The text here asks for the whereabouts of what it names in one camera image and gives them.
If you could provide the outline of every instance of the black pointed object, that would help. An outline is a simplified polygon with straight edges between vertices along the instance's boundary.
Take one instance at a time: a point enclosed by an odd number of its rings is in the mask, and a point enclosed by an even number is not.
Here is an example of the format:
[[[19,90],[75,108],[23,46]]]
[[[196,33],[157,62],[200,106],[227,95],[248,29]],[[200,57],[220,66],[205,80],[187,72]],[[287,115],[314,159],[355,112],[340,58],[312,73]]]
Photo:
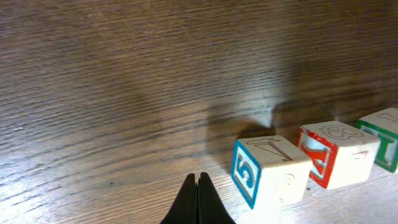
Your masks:
[[[224,208],[209,175],[188,174],[169,212],[160,224],[235,223]]]

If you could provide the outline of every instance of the block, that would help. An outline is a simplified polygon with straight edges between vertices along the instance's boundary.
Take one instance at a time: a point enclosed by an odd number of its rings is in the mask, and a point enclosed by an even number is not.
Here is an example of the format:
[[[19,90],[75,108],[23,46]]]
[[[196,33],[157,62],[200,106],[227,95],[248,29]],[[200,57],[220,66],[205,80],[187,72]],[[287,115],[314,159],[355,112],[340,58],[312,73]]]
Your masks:
[[[312,158],[310,178],[325,189],[369,178],[380,140],[339,121],[304,125],[298,147]]]
[[[311,159],[282,136],[238,139],[231,176],[248,205],[301,200]]]
[[[381,143],[374,163],[397,173],[398,165],[398,109],[388,108],[362,117],[356,127],[379,137]]]

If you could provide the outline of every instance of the wooden table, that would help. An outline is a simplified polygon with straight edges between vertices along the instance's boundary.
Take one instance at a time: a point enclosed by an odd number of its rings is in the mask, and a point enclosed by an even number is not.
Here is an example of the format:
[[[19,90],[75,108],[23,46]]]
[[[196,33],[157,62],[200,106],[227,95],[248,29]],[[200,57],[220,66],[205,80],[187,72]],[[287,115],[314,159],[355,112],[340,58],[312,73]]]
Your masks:
[[[295,142],[302,124],[398,105],[396,1],[0,6],[1,223],[158,223],[201,171],[244,223],[236,138]],[[282,223],[398,218],[397,176],[378,167],[363,184],[308,187]]]

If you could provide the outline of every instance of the blue number 5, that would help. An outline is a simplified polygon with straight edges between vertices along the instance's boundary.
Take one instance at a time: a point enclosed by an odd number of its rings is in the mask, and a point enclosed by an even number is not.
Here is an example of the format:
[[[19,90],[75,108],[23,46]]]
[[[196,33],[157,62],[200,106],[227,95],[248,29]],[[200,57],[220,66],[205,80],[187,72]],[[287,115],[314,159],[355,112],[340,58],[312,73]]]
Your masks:
[[[238,157],[238,164],[237,164],[238,174],[242,178],[244,178],[243,172],[246,171],[248,173],[248,176],[249,176],[248,180],[246,181],[246,185],[249,188],[252,188],[253,187],[253,183],[254,183],[253,171],[251,170],[249,164],[246,161],[244,161],[242,167],[240,167],[241,161],[242,161],[242,157],[239,156]]]

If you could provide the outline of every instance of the block with green border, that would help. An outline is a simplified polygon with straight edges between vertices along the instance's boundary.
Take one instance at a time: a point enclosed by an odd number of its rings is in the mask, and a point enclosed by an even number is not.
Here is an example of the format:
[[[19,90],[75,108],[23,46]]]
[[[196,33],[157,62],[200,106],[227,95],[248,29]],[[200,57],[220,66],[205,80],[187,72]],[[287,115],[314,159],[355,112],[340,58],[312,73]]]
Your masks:
[[[364,116],[358,120],[356,127],[380,138],[380,148],[374,163],[398,173],[398,109],[388,108]]]

